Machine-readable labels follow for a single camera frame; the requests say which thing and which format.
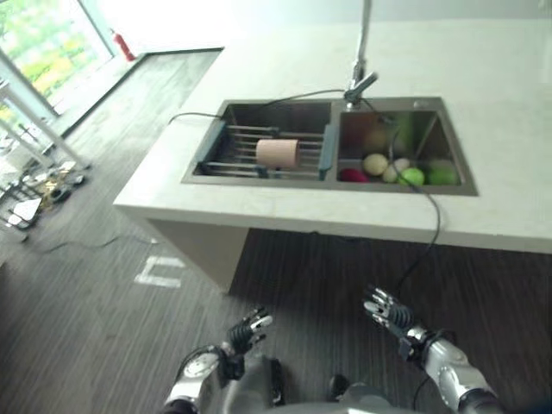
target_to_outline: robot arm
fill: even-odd
[[[442,332],[426,329],[410,308],[389,293],[372,287],[364,308],[399,341],[399,354],[423,369],[437,385],[446,406],[461,414],[499,414],[503,409],[479,369],[470,365]]]
[[[161,414],[216,412],[223,389],[244,372],[244,355],[262,341],[260,332],[273,321],[264,309],[254,310],[228,332],[221,346],[198,348],[184,358]]]

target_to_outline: white floor strip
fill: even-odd
[[[181,283],[179,279],[161,278],[161,276],[151,276],[149,274],[137,275],[135,277],[135,283],[138,283],[140,285],[171,287],[172,289],[179,289],[181,287]]]
[[[152,275],[151,271],[155,266],[185,267],[184,263],[176,257],[149,256],[146,259],[144,270],[142,270],[141,273],[135,277],[135,283],[141,285],[170,287],[172,289],[179,289],[181,287],[180,279],[163,278],[161,276]]]

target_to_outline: power cord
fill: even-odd
[[[320,90],[320,91],[300,93],[298,95],[293,95],[293,96],[290,96],[290,97],[282,97],[282,98],[279,98],[279,99],[274,99],[273,101],[269,101],[267,103],[262,104],[259,108],[251,111],[251,113],[249,113],[248,115],[249,116],[256,115],[257,112],[265,109],[266,107],[274,105],[274,104],[279,104],[281,102],[291,101],[293,99],[300,99],[301,97],[313,97],[315,95],[323,95],[325,93],[337,93],[337,92],[343,93],[343,92],[345,92],[345,90],[344,89],[324,89],[324,90]],[[168,124],[170,124],[172,121],[174,121],[176,118],[178,118],[180,116],[206,116],[206,117],[209,117],[209,118],[224,119],[224,117],[221,116],[221,115],[208,114],[208,113],[205,113],[205,112],[181,112],[179,114],[175,114],[169,120]]]
[[[380,113],[373,107],[373,105],[370,103],[370,101],[368,101],[365,97],[361,97],[361,101],[362,101],[372,112],[375,112],[376,114],[378,114],[378,116],[381,116],[381,117],[385,118],[382,114],[380,114]]]
[[[448,330],[448,329],[439,329],[437,331],[437,333],[435,334],[435,337],[434,337],[433,341],[438,341],[439,339],[443,338],[445,336],[445,334],[449,334],[451,342],[454,345],[458,345],[458,337],[456,335],[456,332],[454,332],[453,330]],[[431,377],[429,375],[427,375],[425,377],[425,379],[423,379],[422,382],[420,382],[420,384],[417,386],[416,391],[414,391],[414,396],[412,397],[412,402],[411,402],[411,408],[412,408],[413,411],[416,410],[417,399],[420,396],[420,392],[423,390],[423,387],[430,380],[431,380]]]
[[[52,252],[55,252],[56,250],[59,250],[61,248],[65,248],[65,247],[70,247],[70,246],[75,246],[75,247],[78,247],[78,248],[86,248],[88,250],[99,250],[99,249],[102,249],[102,248],[107,248],[110,244],[113,244],[115,242],[118,242],[120,240],[123,240],[123,239],[128,239],[128,240],[134,240],[135,242],[139,242],[139,243],[142,243],[142,244],[149,244],[149,245],[155,245],[155,244],[159,244],[158,241],[155,241],[155,240],[144,240],[144,239],[141,239],[140,237],[136,236],[136,235],[116,235],[112,238],[110,238],[108,241],[105,241],[103,243],[100,243],[100,244],[85,244],[81,241],[63,241],[62,243],[60,244],[57,244],[51,248],[47,248],[47,249],[44,249],[44,250],[36,250],[36,249],[32,249],[33,252],[35,253],[38,253],[38,254],[50,254]]]
[[[415,185],[410,180],[406,179],[403,174],[397,169],[397,166],[395,166],[394,160],[394,147],[395,142],[397,140],[398,136],[398,130],[395,132],[395,135],[392,138],[391,145],[389,146],[389,162],[392,165],[393,169],[395,170],[395,173],[397,174],[397,177],[399,179],[402,179],[414,192],[418,194],[422,194],[425,196],[431,203],[431,205],[435,209],[436,213],[436,228],[435,232],[433,234],[433,237],[431,237],[430,242],[426,246],[425,250],[406,268],[405,272],[403,273],[403,276],[398,280],[397,284],[395,285],[395,294],[397,298],[400,298],[400,294],[403,288],[403,285],[405,281],[412,275],[412,271],[418,267],[420,262],[427,256],[431,249],[435,246],[435,242],[437,240],[437,237],[439,237],[439,234],[441,233],[441,210],[439,209],[439,204],[437,204],[437,201],[426,191],[424,191],[419,185]]]
[[[220,115],[215,115],[215,114],[207,114],[205,112],[180,112],[179,114],[176,114],[174,116],[172,116],[171,119],[169,119],[169,122],[167,122],[166,124],[167,125],[170,125],[172,121],[174,121],[176,118],[180,117],[180,116],[190,116],[190,115],[194,115],[194,116],[206,116],[208,118],[216,118],[216,119],[224,119],[222,116]]]

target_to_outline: green apple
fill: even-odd
[[[460,181],[455,165],[449,160],[433,160],[428,169],[430,185],[458,185]]]
[[[414,185],[423,185],[424,175],[422,170],[418,168],[406,168],[403,172],[400,173],[400,177],[398,177],[398,182],[400,184],[408,185],[406,181],[409,181]]]

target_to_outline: wall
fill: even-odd
[[[361,0],[97,1],[136,51],[221,47],[260,30],[358,22],[361,12]],[[374,0],[372,19],[543,18],[539,3],[549,0]]]

